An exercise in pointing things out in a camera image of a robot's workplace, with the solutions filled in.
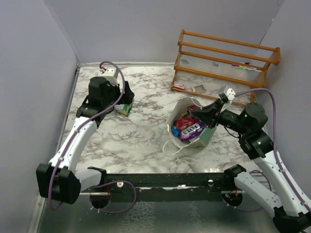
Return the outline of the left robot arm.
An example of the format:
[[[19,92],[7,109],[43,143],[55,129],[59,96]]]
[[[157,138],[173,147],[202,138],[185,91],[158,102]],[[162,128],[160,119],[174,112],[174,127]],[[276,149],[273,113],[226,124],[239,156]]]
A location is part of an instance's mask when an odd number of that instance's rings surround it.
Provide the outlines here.
[[[88,95],[78,108],[74,125],[61,148],[47,164],[39,164],[36,177],[39,193],[49,201],[73,204],[80,192],[106,189],[107,179],[99,168],[75,174],[78,160],[91,136],[115,105],[131,104],[134,98],[128,81],[122,85],[99,76],[90,79]]]

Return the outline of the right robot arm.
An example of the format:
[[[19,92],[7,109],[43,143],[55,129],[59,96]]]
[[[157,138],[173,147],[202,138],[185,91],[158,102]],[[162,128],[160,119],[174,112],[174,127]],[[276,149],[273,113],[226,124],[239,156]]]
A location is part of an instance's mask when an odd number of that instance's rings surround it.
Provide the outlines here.
[[[272,217],[273,223],[281,233],[300,233],[311,225],[310,199],[303,194],[291,175],[285,172],[280,155],[275,151],[273,140],[263,131],[268,120],[262,105],[250,102],[240,114],[223,109],[223,101],[190,110],[190,114],[209,128],[222,125],[240,134],[239,144],[264,173],[274,188],[257,182],[249,172],[240,169],[223,178],[229,190],[236,187],[250,195]]]

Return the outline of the purple snack packet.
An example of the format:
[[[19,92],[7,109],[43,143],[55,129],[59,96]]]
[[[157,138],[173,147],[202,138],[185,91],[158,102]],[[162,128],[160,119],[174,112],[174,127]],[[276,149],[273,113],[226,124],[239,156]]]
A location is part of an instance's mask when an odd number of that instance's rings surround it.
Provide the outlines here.
[[[188,111],[191,112],[191,111],[196,110],[196,109],[198,109],[198,108],[199,108],[199,107],[198,107],[197,105],[189,105],[189,106],[188,106]]]

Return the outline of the green white paper bag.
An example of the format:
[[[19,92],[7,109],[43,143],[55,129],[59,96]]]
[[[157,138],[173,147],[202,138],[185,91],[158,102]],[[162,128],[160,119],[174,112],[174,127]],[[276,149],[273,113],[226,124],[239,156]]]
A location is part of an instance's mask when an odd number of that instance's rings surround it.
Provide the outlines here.
[[[202,104],[194,98],[179,99],[166,121],[169,140],[163,145],[162,152],[173,156],[184,148],[207,147],[216,129],[208,128],[191,111],[201,109]],[[178,149],[174,153],[166,152],[166,146],[172,142]]]

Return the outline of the red snack packet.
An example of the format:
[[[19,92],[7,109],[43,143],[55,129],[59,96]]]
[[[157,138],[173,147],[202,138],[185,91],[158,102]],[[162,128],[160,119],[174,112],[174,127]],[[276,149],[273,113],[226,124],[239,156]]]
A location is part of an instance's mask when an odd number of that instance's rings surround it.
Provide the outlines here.
[[[184,130],[187,127],[193,125],[195,123],[194,118],[192,118],[190,115],[183,115],[180,116],[174,123],[175,127],[179,130]]]

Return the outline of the green snack packet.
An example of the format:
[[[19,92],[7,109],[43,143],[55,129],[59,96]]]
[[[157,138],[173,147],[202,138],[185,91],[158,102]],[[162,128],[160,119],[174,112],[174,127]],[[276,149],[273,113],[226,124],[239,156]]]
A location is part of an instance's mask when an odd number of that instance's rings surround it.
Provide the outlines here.
[[[132,104],[117,104],[114,106],[114,109],[119,114],[122,114],[122,115],[128,117],[130,114],[130,111],[132,109]]]

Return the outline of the purple Fox's candy packet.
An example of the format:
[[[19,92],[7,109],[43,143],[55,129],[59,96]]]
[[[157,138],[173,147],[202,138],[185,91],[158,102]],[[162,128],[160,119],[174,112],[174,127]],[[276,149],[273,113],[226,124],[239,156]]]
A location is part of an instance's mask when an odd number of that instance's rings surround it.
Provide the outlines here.
[[[180,140],[184,142],[195,139],[203,132],[205,128],[206,128],[205,124],[203,124],[202,122],[196,122],[193,125],[181,131]]]

